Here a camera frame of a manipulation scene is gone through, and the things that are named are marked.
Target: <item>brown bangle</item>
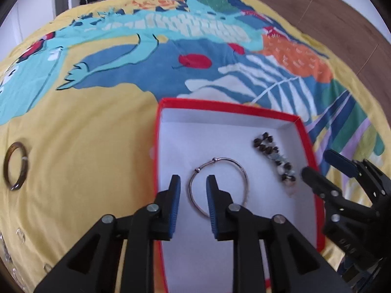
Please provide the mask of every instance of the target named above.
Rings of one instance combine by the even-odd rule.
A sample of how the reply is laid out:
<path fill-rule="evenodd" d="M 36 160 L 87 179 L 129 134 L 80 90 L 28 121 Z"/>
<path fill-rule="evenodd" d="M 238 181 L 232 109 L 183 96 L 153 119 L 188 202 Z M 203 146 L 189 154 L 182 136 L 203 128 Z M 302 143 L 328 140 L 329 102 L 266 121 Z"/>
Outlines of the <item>brown bangle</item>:
<path fill-rule="evenodd" d="M 16 181 L 16 183 L 14 185 L 11 185 L 11 183 L 9 182 L 9 177 L 8 177 L 8 163 L 9 163 L 9 159 L 11 158 L 12 153 L 16 149 L 22 150 L 22 168 L 20 169 L 20 174 L 19 174 L 18 180 Z M 29 169 L 29 159 L 27 157 L 26 147 L 21 142 L 15 142 L 15 143 L 11 144 L 11 146 L 7 150 L 7 153 L 5 154 L 4 165 L 3 165 L 4 180 L 5 180 L 5 183 L 7 184 L 7 187 L 11 191 L 17 191 L 18 189 L 20 189 L 22 187 L 23 183 L 26 180 L 28 169 Z"/>

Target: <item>thin metal bracelet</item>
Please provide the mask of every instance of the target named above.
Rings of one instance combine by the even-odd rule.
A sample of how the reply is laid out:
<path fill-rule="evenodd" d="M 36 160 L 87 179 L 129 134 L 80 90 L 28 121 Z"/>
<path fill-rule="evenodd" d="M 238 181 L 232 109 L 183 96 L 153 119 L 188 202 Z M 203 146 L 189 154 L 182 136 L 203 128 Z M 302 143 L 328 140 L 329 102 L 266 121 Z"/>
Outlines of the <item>thin metal bracelet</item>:
<path fill-rule="evenodd" d="M 249 192 L 249 186 L 248 186 L 248 177 L 247 177 L 247 173 L 246 171 L 244 170 L 244 168 L 238 163 L 236 162 L 235 160 L 231 159 L 231 158 L 228 158 L 228 157 L 214 157 L 211 161 L 208 161 L 204 164 L 202 164 L 200 167 L 197 167 L 195 170 L 194 170 L 194 173 L 193 175 L 190 177 L 190 180 L 189 180 L 189 184 L 187 186 L 187 194 L 188 194 L 188 197 L 190 199 L 190 202 L 191 204 L 193 205 L 193 207 L 202 215 L 204 216 L 205 218 L 209 218 L 209 215 L 202 210 L 201 207 L 199 207 L 196 203 L 196 201 L 194 200 L 194 197 L 193 197 L 193 192 L 192 192 L 192 183 L 193 183 L 193 180 L 194 180 L 194 177 L 196 177 L 196 175 L 206 166 L 208 165 L 211 165 L 211 164 L 215 164 L 216 162 L 218 161 L 228 161 L 228 162 L 231 162 L 231 163 L 234 163 L 237 167 L 239 167 L 240 171 L 242 172 L 243 174 L 243 177 L 244 177 L 244 191 L 243 191 L 243 201 L 242 201 L 242 206 L 245 207 L 246 204 L 247 204 L 247 198 L 248 198 L 248 192 Z"/>

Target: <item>orange patch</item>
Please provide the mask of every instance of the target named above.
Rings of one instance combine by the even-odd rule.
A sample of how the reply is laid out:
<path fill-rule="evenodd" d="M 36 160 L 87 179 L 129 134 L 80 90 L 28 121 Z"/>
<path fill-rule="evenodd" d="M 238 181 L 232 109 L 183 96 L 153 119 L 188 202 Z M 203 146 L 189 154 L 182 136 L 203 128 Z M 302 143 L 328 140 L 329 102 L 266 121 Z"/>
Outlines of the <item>orange patch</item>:
<path fill-rule="evenodd" d="M 321 83 L 329 83 L 333 78 L 328 65 L 305 45 L 288 41 L 285 38 L 263 35 L 263 50 L 258 54 L 273 55 L 277 62 L 295 75 L 314 76 Z"/>

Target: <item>jewelry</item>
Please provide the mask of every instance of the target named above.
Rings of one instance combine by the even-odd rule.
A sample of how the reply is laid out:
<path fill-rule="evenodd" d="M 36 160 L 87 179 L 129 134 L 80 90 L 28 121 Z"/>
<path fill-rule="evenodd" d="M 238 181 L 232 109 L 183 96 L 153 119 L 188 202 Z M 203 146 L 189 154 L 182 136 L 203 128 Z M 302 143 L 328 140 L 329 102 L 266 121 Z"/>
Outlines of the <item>jewelry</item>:
<path fill-rule="evenodd" d="M 11 183 L 9 182 L 9 177 L 8 177 L 8 163 L 9 163 L 9 159 L 11 158 L 12 153 L 16 149 L 22 150 L 22 167 L 20 169 L 20 174 L 19 174 L 18 180 L 16 181 L 16 183 L 14 185 L 11 185 Z M 3 165 L 3 176 L 4 176 L 5 184 L 7 185 L 7 187 L 11 191 L 16 191 L 22 187 L 23 183 L 26 180 L 28 169 L 29 169 L 29 159 L 27 157 L 26 147 L 21 142 L 15 142 L 15 143 L 11 144 L 11 146 L 7 150 L 7 153 L 5 154 L 4 165 Z"/>
<path fill-rule="evenodd" d="M 244 178 L 244 191 L 243 191 L 243 202 L 242 202 L 242 206 L 245 207 L 246 204 L 247 204 L 247 198 L 248 198 L 248 192 L 249 192 L 249 186 L 248 186 L 248 177 L 247 177 L 247 173 L 246 171 L 244 170 L 244 168 L 238 163 L 236 162 L 235 160 L 231 159 L 231 158 L 228 158 L 228 157 L 214 157 L 211 161 L 208 161 L 204 164 L 202 164 L 200 167 L 197 167 L 195 170 L 194 170 L 194 173 L 193 175 L 190 177 L 190 180 L 189 180 L 189 184 L 188 184 L 188 187 L 187 187 L 187 192 L 188 192 L 188 196 L 189 196 L 189 199 L 190 199 L 190 202 L 191 204 L 193 205 L 193 207 L 202 215 L 204 216 L 205 218 L 209 218 L 209 215 L 203 211 L 201 209 L 201 207 L 199 207 L 196 203 L 196 201 L 194 200 L 194 197 L 193 197 L 193 193 L 192 193 L 192 183 L 193 183 L 193 180 L 194 180 L 194 177 L 196 177 L 196 175 L 206 166 L 208 165 L 211 165 L 211 164 L 215 164 L 216 162 L 218 161 L 228 161 L 228 162 L 231 162 L 233 164 L 235 164 L 237 167 L 239 167 L 240 171 L 242 172 L 243 174 L 243 178 Z"/>
<path fill-rule="evenodd" d="M 254 147 L 259 149 L 267 158 L 273 160 L 277 165 L 277 172 L 286 186 L 293 186 L 296 183 L 295 171 L 292 164 L 280 154 L 278 146 L 273 141 L 273 137 L 265 132 L 262 137 L 254 139 Z"/>

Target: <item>patterned blanket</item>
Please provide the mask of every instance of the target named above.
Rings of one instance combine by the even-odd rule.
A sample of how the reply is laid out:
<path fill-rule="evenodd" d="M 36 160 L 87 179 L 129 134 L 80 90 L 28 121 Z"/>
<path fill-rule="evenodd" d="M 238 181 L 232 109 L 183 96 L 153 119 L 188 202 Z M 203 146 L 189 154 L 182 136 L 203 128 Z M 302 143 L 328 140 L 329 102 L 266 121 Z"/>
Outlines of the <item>patterned blanket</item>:
<path fill-rule="evenodd" d="M 1 182 L 0 231 L 31 292 L 103 214 L 153 200 L 157 102 L 220 100 L 299 115 L 319 168 L 369 205 L 326 149 L 391 175 L 390 127 L 378 102 L 325 46 L 257 0 L 108 0 L 61 14 L 0 63 L 0 151 L 29 151 L 22 189 Z M 11 160 L 16 179 L 18 160 Z M 22 244 L 16 230 L 25 235 Z M 333 266 L 341 252 L 323 252 Z M 163 292 L 156 267 L 156 291 Z"/>

